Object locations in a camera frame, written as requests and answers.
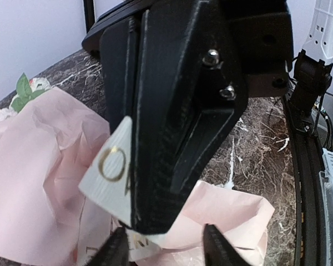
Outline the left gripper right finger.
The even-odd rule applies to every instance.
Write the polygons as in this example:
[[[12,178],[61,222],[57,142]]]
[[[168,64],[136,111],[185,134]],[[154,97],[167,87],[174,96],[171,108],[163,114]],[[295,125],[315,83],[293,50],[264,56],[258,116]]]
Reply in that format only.
[[[203,250],[206,266],[249,266],[213,224],[204,227]]]

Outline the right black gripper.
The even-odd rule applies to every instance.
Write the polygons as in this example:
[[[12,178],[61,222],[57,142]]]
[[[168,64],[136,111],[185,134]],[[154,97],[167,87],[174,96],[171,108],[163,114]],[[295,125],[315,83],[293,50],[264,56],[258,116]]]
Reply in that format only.
[[[103,13],[82,40],[83,49],[99,58],[104,30],[123,19],[142,15],[162,1],[124,1]],[[293,36],[286,1],[220,1],[229,22],[249,97],[277,97],[287,91],[292,69]]]

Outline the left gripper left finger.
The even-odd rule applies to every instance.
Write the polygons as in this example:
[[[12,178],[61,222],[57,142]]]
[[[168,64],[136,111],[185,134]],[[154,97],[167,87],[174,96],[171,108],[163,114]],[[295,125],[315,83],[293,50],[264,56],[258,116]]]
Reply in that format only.
[[[127,265],[129,265],[129,243],[125,228],[117,228],[88,262],[88,266]]]

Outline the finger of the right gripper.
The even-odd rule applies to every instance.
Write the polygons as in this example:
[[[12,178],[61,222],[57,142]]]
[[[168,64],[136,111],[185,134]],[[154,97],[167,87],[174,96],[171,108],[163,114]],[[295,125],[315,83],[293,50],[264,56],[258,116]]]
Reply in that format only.
[[[248,92],[220,1],[157,1],[142,19],[133,117],[132,228],[166,233]]]
[[[131,116],[140,43],[140,20],[131,16],[108,27],[100,38],[105,119],[115,130]]]

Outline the beige printed ribbon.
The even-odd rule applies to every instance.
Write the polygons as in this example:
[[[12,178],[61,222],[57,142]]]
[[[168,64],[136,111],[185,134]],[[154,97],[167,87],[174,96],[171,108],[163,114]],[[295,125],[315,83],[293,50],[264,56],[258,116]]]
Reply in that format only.
[[[132,228],[132,118],[125,116],[78,185],[90,201]]]

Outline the pink wrapping paper sheet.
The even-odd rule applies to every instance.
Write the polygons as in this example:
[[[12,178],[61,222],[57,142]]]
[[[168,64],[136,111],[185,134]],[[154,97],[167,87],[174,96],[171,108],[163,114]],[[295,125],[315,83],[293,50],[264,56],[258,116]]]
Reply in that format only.
[[[28,265],[85,265],[115,219],[78,188],[109,137],[108,122],[54,88],[0,121],[0,257]],[[216,224],[251,265],[263,265],[273,206],[199,181],[156,243],[129,233],[137,265],[203,265],[201,235]]]

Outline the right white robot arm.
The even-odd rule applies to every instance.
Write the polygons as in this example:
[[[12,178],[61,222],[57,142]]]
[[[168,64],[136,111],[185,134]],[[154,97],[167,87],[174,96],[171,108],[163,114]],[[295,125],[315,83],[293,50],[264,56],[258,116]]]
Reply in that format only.
[[[124,1],[82,41],[103,68],[111,138],[100,159],[110,196],[81,190],[141,234],[170,230],[249,98],[309,112],[331,83],[333,1],[317,1],[293,53],[285,1]]]

